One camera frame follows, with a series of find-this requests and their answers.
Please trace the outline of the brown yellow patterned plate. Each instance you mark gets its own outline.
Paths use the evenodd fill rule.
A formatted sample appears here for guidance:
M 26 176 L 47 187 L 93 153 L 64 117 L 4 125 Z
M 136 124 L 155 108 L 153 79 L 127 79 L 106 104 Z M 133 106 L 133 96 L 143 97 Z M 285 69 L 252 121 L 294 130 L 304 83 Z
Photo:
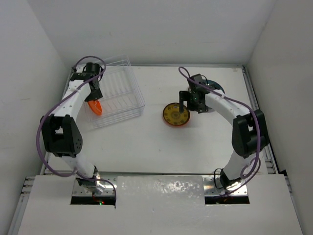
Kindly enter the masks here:
M 183 124 L 190 120 L 190 111 L 184 106 L 184 112 L 179 112 L 179 103 L 170 103 L 162 111 L 163 119 L 173 125 Z

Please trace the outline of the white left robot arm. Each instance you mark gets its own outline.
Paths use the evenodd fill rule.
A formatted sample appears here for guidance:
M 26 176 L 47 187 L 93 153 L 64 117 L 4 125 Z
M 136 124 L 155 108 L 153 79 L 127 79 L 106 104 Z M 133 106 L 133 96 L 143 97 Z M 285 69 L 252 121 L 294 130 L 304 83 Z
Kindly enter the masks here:
M 76 124 L 84 103 L 102 98 L 99 80 L 106 67 L 88 62 L 82 71 L 73 69 L 61 103 L 41 119 L 41 133 L 46 152 L 61 158 L 81 179 L 79 183 L 96 187 L 97 168 L 82 155 L 83 138 Z

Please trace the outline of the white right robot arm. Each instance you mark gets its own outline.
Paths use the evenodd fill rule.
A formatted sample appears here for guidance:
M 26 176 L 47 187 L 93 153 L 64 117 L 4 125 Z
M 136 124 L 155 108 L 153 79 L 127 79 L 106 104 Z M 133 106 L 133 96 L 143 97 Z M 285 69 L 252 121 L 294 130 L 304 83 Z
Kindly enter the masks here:
M 185 102 L 189 111 L 202 113 L 212 109 L 232 126 L 233 153 L 219 178 L 222 188 L 227 189 L 251 175 L 244 173 L 245 168 L 256 165 L 260 152 L 269 144 L 265 115 L 226 96 L 218 83 L 204 79 L 201 74 L 187 76 L 187 81 L 189 90 L 179 93 L 179 110 L 183 111 Z

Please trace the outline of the orange plate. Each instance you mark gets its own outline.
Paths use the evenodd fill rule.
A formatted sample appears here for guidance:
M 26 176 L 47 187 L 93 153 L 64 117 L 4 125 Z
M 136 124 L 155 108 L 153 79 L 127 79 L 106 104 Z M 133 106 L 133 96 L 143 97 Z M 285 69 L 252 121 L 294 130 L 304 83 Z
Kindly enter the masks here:
M 99 100 L 88 101 L 88 106 L 90 107 L 92 112 L 94 114 L 96 114 L 97 116 L 101 116 L 102 115 L 102 106 L 101 106 Z
M 173 125 L 173 124 L 167 122 L 166 120 L 164 120 L 164 124 L 166 124 L 167 126 L 169 126 L 171 128 L 183 128 L 183 127 L 187 127 L 189 125 L 189 121 L 185 122 L 183 124 Z

